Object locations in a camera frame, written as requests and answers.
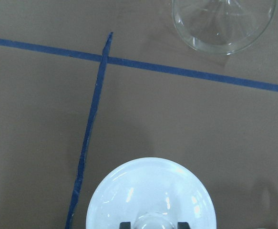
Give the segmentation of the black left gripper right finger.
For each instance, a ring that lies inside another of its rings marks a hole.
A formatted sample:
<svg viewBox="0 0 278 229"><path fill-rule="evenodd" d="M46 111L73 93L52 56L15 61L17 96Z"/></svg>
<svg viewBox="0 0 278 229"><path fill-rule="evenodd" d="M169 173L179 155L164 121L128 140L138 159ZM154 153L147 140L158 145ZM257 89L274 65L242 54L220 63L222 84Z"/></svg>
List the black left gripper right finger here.
<svg viewBox="0 0 278 229"><path fill-rule="evenodd" d="M178 229L190 229L188 222L178 222L177 223Z"/></svg>

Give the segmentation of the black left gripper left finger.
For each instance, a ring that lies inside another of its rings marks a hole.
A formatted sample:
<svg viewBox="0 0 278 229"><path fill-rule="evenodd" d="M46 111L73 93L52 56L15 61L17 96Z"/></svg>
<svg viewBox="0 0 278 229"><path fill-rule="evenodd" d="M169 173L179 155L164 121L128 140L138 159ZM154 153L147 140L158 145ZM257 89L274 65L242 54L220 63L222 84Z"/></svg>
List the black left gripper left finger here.
<svg viewBox="0 0 278 229"><path fill-rule="evenodd" d="M131 222L121 222L119 229L131 229Z"/></svg>

